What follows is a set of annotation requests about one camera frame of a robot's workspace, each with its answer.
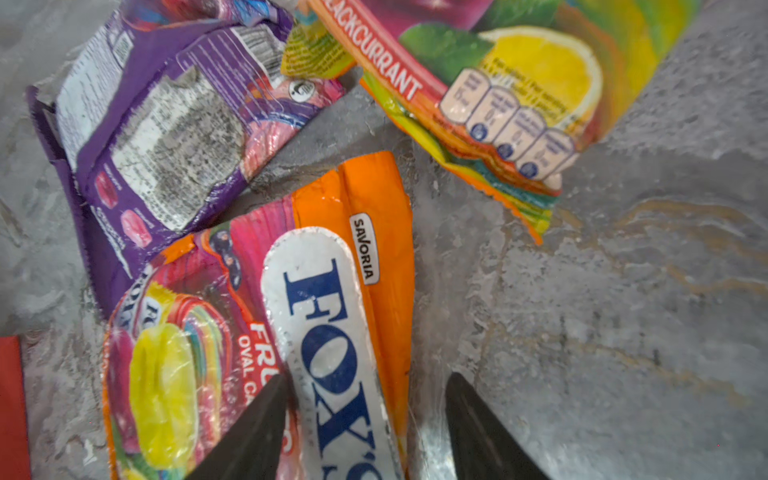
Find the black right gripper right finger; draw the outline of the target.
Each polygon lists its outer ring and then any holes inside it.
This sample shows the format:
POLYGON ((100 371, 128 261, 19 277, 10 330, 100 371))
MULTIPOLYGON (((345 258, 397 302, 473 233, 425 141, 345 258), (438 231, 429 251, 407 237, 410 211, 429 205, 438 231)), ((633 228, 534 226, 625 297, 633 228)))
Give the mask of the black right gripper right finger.
POLYGON ((548 480, 468 380, 452 373, 445 413, 459 479, 548 480))

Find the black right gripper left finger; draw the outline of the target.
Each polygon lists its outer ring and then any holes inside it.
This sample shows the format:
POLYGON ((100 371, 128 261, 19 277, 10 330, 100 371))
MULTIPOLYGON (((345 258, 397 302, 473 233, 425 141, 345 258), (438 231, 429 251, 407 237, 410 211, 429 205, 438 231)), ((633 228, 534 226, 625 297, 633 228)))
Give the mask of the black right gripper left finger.
POLYGON ((288 382, 272 377, 188 480, 275 480, 286 426, 288 382))

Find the red paper bag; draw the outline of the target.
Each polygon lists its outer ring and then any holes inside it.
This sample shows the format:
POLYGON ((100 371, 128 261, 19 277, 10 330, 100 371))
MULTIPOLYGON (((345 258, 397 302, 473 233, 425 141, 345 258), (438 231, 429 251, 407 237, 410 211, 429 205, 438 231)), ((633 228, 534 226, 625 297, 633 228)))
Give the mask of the red paper bag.
POLYGON ((1 338, 1 478, 31 479, 20 341, 1 338))

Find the purple candy bag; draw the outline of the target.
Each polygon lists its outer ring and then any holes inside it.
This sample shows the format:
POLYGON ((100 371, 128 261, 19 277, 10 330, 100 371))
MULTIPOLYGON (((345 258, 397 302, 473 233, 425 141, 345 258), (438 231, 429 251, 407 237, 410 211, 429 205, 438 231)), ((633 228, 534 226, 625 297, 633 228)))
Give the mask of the purple candy bag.
POLYGON ((271 1, 124 1, 52 102, 27 89, 103 314, 343 96, 282 72, 293 27, 271 1))

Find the orange Fox's fruits candy bag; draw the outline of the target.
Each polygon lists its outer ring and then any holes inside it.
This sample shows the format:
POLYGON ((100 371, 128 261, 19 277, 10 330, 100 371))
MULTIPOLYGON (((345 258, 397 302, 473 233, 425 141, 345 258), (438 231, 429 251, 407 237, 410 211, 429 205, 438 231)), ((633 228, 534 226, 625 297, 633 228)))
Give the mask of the orange Fox's fruits candy bag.
POLYGON ((289 1, 294 75, 352 67, 390 120, 534 239, 700 1, 289 1))

